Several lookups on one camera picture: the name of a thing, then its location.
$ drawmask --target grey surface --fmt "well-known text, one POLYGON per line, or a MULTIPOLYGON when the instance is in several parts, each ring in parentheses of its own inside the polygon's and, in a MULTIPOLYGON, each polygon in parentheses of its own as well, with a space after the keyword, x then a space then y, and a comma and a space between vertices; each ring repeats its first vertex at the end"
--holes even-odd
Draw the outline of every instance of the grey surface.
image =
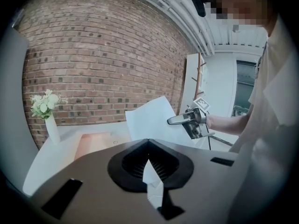
POLYGON ((19 190, 38 149, 22 100, 22 73, 28 40, 8 28, 0 42, 0 169, 19 190))
POLYGON ((185 147, 158 140, 194 163, 194 173, 187 184, 169 191, 174 205, 185 213, 166 221, 147 200, 146 193, 123 191, 110 178, 107 165, 112 156, 134 145, 125 143, 88 154, 76 160, 45 182, 31 201, 42 207, 67 180, 83 182, 80 190, 64 212, 61 221, 48 215, 56 223, 225 223, 234 197, 244 178, 250 161, 252 145, 239 154, 185 147), (211 162, 214 157, 234 160, 232 167, 211 162))

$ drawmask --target hand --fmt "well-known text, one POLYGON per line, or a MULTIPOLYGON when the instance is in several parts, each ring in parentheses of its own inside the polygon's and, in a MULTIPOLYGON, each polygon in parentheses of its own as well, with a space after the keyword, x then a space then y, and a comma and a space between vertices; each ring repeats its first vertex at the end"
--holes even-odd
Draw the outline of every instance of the hand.
POLYGON ((209 114, 206 115, 206 125, 209 129, 212 127, 211 116, 209 114))

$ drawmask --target brick wall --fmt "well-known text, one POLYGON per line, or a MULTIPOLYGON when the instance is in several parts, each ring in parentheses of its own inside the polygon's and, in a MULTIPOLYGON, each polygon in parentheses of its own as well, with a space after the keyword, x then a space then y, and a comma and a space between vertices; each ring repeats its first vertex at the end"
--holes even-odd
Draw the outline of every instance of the brick wall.
POLYGON ((30 41, 23 72, 28 126, 38 147, 44 122, 29 96, 67 97, 58 125, 125 121, 125 111, 165 95, 175 111, 184 58, 195 53, 179 28, 143 0, 29 0, 18 30, 30 41))

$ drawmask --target ceiling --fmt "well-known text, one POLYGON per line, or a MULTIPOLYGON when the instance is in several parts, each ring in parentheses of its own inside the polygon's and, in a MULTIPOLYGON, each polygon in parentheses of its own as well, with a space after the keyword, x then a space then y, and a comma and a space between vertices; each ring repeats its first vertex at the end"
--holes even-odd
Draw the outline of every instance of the ceiling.
POLYGON ((191 0, 147 1, 173 19, 198 49, 198 52, 205 56, 221 51, 255 55, 261 55, 263 52, 267 38, 263 28, 234 26, 234 23, 236 25, 235 21, 216 19, 208 9, 205 18, 199 17, 191 0))

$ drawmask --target white paper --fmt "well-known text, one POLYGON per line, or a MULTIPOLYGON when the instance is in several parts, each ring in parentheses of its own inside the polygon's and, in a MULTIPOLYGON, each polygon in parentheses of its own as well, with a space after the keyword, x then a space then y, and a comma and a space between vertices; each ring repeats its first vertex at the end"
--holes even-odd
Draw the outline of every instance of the white paper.
POLYGON ((134 111, 127 111, 126 119, 132 141, 157 139, 194 147, 182 125, 171 126, 167 123, 167 119, 175 115, 165 96, 154 99, 134 111))
POLYGON ((161 207, 164 185, 149 160, 145 165, 142 181, 148 185, 147 197, 149 202, 155 209, 161 207))

